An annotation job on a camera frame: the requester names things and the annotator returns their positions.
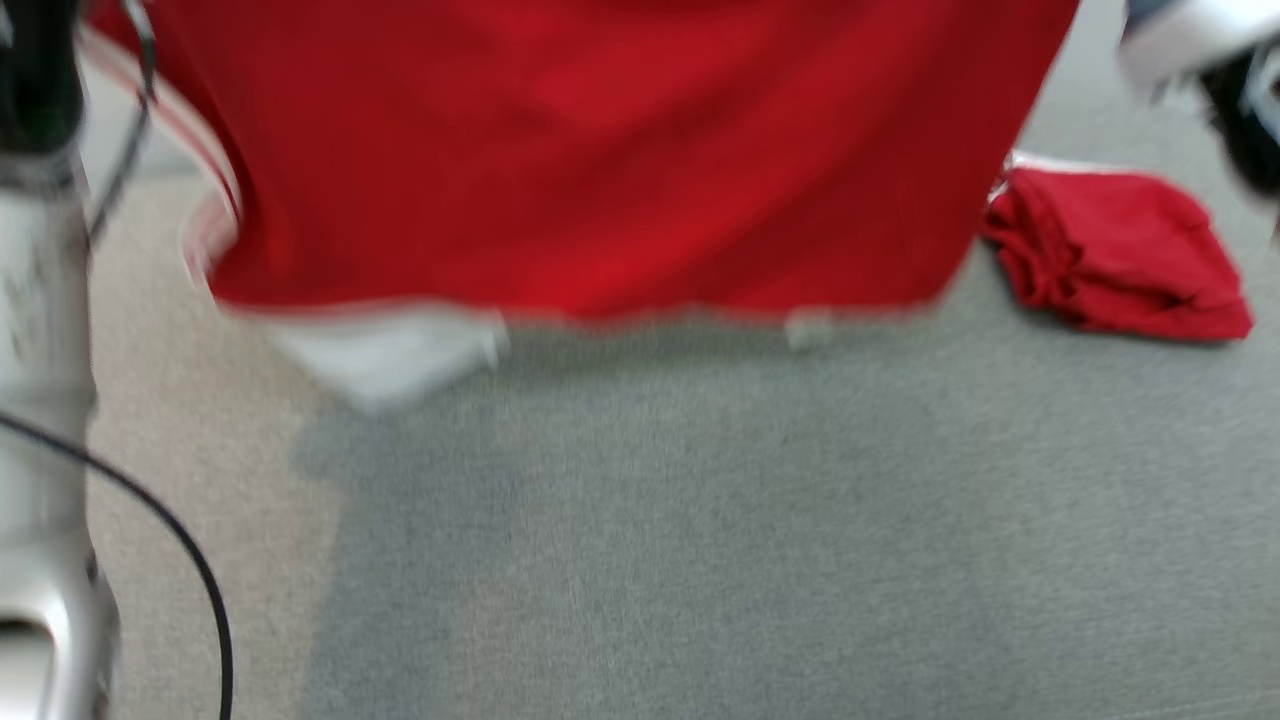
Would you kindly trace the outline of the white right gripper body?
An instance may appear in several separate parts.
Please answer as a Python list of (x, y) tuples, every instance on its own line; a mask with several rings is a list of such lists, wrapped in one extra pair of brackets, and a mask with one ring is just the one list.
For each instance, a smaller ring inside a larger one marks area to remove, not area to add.
[(1257, 86), (1280, 97), (1280, 0), (1124, 0), (1119, 67), (1134, 90), (1260, 64)]

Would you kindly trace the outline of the red shorts with white stripe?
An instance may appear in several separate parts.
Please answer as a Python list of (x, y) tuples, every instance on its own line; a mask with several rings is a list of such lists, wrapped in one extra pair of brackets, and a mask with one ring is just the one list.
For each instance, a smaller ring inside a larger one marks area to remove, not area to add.
[(1021, 306), (1078, 331), (1226, 343), (1254, 325), (1211, 215), (1147, 172), (1011, 152), (980, 237)]

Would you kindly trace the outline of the red jersey with lettering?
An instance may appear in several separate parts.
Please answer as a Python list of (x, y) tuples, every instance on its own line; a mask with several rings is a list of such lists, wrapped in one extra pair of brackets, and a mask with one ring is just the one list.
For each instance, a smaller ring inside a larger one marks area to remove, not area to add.
[(947, 288), (1080, 0), (143, 0), (218, 306), (365, 407), (511, 322)]

